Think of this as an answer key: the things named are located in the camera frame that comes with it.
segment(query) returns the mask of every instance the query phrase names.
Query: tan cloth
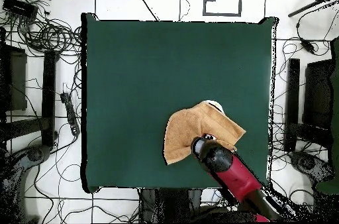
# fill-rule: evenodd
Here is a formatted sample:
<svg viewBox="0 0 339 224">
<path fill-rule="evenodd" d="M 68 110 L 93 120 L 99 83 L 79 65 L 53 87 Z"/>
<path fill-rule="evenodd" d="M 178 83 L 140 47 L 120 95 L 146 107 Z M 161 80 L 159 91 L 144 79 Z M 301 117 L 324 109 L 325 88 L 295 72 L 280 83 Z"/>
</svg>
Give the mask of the tan cloth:
<svg viewBox="0 0 339 224">
<path fill-rule="evenodd" d="M 168 121 L 164 139 L 164 157 L 167 164 L 179 162 L 191 154 L 195 137 L 210 134 L 229 150 L 246 131 L 230 120 L 224 113 L 206 101 L 175 112 Z"/>
</svg>

